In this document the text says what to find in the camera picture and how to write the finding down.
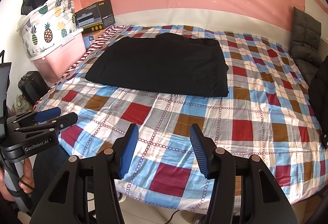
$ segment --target bedsheet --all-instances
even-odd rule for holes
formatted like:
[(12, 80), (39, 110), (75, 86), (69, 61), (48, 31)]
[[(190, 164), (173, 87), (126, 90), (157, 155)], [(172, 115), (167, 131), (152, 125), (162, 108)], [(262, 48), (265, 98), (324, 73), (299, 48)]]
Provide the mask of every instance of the bedsheet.
[[(142, 92), (85, 80), (96, 58), (123, 36), (154, 37), (164, 32), (219, 41), (229, 66), (228, 97)], [(78, 114), (77, 124), (59, 138), (69, 154), (80, 158), (111, 147), (131, 122), (136, 123), (139, 140), (128, 174), (115, 182), (117, 190), (152, 205), (205, 214), (214, 181), (199, 171), (188, 137), (192, 123), (233, 155), (260, 155), (290, 203), (323, 188), (328, 152), (320, 145), (320, 126), (307, 88), (288, 51), (265, 38), (190, 26), (115, 26), (99, 37), (36, 109), (58, 106), (64, 113)], [(240, 194), (237, 178), (235, 214)]]

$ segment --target folded black garment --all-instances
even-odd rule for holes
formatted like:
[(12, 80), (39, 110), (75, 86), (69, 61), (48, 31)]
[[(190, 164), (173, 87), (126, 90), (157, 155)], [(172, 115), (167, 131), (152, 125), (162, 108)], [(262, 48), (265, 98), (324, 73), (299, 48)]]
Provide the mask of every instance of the folded black garment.
[(227, 70), (217, 40), (163, 33), (154, 38), (123, 37), (102, 53), (85, 78), (156, 93), (225, 97)]

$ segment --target black product box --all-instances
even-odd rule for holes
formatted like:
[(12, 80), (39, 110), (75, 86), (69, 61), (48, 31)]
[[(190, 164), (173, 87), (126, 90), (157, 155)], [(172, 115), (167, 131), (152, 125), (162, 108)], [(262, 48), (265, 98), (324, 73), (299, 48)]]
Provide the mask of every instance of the black product box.
[(76, 28), (83, 28), (82, 34), (105, 29), (115, 23), (110, 0), (98, 1), (75, 13)]

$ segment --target cardboard box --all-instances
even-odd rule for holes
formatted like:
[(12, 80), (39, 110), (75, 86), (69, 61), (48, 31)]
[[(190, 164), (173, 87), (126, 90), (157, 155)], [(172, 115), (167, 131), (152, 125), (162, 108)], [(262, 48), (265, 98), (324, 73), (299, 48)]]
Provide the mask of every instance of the cardboard box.
[(76, 28), (83, 28), (82, 34), (105, 29), (115, 23), (110, 0), (98, 1), (75, 13)]
[(86, 49), (89, 49), (91, 45), (97, 40), (97, 38), (104, 33), (104, 30), (91, 32), (83, 35), (83, 41)]

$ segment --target pineapple print fabric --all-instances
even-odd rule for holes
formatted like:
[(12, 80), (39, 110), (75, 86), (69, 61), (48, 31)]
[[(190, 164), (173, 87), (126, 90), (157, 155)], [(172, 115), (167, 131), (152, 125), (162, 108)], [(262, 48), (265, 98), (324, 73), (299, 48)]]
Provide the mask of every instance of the pineapple print fabric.
[(74, 14), (73, 0), (48, 0), (27, 16), (22, 15), (17, 31), (30, 60), (43, 58), (75, 36)]

